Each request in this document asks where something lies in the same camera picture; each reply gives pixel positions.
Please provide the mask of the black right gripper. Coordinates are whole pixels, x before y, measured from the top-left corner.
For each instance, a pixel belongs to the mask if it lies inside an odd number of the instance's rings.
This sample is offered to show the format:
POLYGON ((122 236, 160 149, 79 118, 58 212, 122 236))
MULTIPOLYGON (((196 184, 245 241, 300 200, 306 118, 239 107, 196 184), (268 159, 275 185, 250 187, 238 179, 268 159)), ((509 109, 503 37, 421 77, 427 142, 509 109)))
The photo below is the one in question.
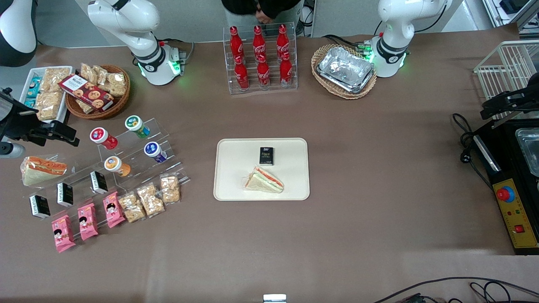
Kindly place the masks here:
POLYGON ((79 146, 77 131, 60 121, 47 124, 47 138, 42 137, 43 122, 37 117, 38 110, 26 106, 11 96, 11 89, 1 90, 1 139, 6 141, 23 140, 37 146, 45 146, 48 140, 65 142, 71 146, 79 146))

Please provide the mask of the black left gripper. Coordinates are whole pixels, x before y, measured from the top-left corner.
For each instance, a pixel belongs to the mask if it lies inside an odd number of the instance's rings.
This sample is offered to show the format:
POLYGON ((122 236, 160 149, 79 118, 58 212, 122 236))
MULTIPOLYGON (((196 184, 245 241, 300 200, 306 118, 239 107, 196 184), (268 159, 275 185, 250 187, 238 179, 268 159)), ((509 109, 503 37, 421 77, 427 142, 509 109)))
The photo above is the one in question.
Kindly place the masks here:
POLYGON ((531 112, 539 109, 539 85, 534 84, 505 95, 495 96, 483 103, 480 111, 483 120, 504 119, 512 111, 531 112))

